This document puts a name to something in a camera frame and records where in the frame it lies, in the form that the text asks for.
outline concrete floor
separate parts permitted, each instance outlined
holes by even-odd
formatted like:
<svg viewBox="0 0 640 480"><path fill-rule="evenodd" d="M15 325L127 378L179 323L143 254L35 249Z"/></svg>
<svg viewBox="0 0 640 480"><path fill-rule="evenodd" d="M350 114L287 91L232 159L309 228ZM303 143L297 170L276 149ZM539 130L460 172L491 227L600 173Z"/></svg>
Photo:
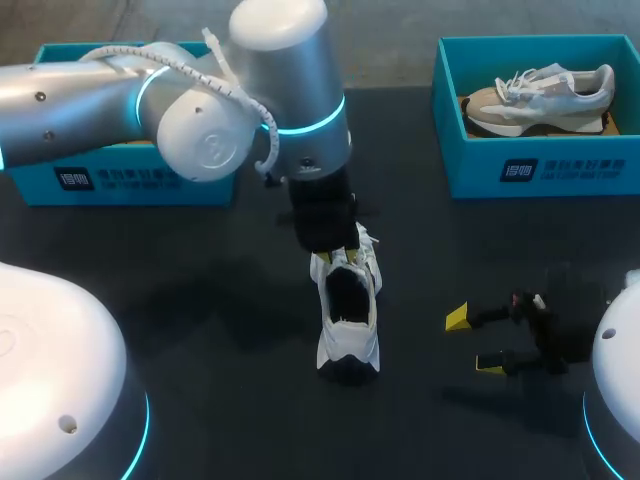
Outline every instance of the concrete floor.
<svg viewBox="0 0 640 480"><path fill-rule="evenodd" d="M431 82L442 36L626 33L635 0L326 0L349 86ZM29 62L42 43L221 38L239 0L0 0L0 65Z"/></svg>

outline shoe box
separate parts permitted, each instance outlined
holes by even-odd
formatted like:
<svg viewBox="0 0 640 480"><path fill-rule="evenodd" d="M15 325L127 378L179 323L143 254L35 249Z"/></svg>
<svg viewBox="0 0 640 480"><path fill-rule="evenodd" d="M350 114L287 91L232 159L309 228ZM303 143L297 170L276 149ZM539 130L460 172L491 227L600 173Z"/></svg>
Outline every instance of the shoe box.
<svg viewBox="0 0 640 480"><path fill-rule="evenodd" d="M44 45L35 63L78 60L103 45ZM209 51L203 42L178 45L196 56ZM12 168L6 173L30 206L229 206L234 190L233 174L210 183L184 180L167 166L151 142L112 145L51 163Z"/></svg>
<svg viewBox="0 0 640 480"><path fill-rule="evenodd" d="M602 134L486 138L468 129L460 107L467 95L553 63L613 67L616 93ZM625 35L440 39L431 95L452 197L640 194L639 85L640 57Z"/></svg>

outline black tabletop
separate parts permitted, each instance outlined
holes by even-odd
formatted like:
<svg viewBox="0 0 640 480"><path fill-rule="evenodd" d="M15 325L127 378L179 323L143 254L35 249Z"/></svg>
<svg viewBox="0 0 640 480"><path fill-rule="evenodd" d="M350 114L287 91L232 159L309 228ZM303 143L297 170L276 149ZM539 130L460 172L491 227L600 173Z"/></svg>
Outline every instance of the black tabletop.
<svg viewBox="0 0 640 480"><path fill-rule="evenodd" d="M454 202L427 88L348 92L352 182L379 214L382 372L316 375L308 255L275 217L286 193L243 169L231 209L34 208L0 177L0 261L73 281L118 321L163 430L172 479L583 478L588 366L478 374L524 327L444 334L467 298L502 302L569 262L612 297L640 264L640 199Z"/></svg>

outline shoe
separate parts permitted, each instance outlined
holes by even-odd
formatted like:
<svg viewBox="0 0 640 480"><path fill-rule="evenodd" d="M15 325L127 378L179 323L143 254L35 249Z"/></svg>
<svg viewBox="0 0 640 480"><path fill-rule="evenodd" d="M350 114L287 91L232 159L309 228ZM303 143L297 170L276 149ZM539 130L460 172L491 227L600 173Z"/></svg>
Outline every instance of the shoe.
<svg viewBox="0 0 640 480"><path fill-rule="evenodd" d="M344 250L332 252L331 264L311 255L311 278L318 284L322 334L317 368L337 377L365 379L380 371L376 295L382 276L367 230L358 224L360 249L355 264Z"/></svg>
<svg viewBox="0 0 640 480"><path fill-rule="evenodd" d="M568 132L602 133L603 114L613 101L613 69L570 72L557 63L527 70L506 83L478 90L462 102L465 117L481 129L518 137L534 125Z"/></svg>

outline blue light strip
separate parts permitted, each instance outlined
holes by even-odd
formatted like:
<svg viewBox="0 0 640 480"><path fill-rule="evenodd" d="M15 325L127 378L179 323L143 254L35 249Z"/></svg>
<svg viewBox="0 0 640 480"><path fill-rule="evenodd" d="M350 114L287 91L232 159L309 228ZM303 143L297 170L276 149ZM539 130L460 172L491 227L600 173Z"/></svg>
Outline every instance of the blue light strip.
<svg viewBox="0 0 640 480"><path fill-rule="evenodd" d="M170 67L162 67L161 69L156 70L155 72L153 72L151 75L147 77L147 79L142 84L142 87L140 87L140 91L138 92L138 98L136 98L136 118L138 119L138 125L142 126L142 124L140 123L140 102L142 101L142 95L144 95L144 91L147 88L149 88L149 85L151 85L151 82L153 82L156 78L158 78L164 72L169 70L169 68Z"/></svg>
<svg viewBox="0 0 640 480"><path fill-rule="evenodd" d="M147 435L149 434L149 421L150 421L150 408L149 408L149 397L147 396L147 394L144 394L144 399L147 402L147 421L145 422L144 425L144 434L142 435L142 441L140 442L140 446L138 447L138 453L136 453L136 456L133 458L133 462L131 462L131 465L129 465L129 468L127 469L127 471L125 472L125 474L122 476L122 478L120 480L127 480L131 474L133 473L133 470L136 468L136 465L138 464L138 461L140 460L140 456L142 455L142 451L144 450L144 446L147 443Z"/></svg>
<svg viewBox="0 0 640 480"><path fill-rule="evenodd" d="M616 469L613 468L611 466L611 464L609 463L609 461L604 457L604 455L602 454L602 452L600 451L600 449L598 448L598 444L596 443L596 439L593 438L593 435L591 434L591 429L589 428L589 421L587 420L587 404L586 404L586 397L587 394L585 393L584 395L582 395L582 413L584 414L584 424L587 427L587 433L589 434L589 438L591 438L591 443L593 443L593 446L596 449L596 452L598 452L598 455L600 455L600 458L602 459L602 461L604 462L604 464L609 467L609 470L611 470L611 472L620 480L624 480L624 478L622 478L622 475L620 475L618 472L616 472Z"/></svg>
<svg viewBox="0 0 640 480"><path fill-rule="evenodd" d="M325 125L331 123L338 115L340 115L340 112L343 109L344 95L342 96L342 101L340 102L340 105L338 105L338 108L336 108L336 110L324 120L320 120L318 123L314 123L313 125L310 125L308 127L278 129L278 133L280 135L302 135L303 133L313 132L314 130L318 130L319 128L322 128ZM269 130L269 127L267 127L265 124L262 124L262 128L267 131Z"/></svg>

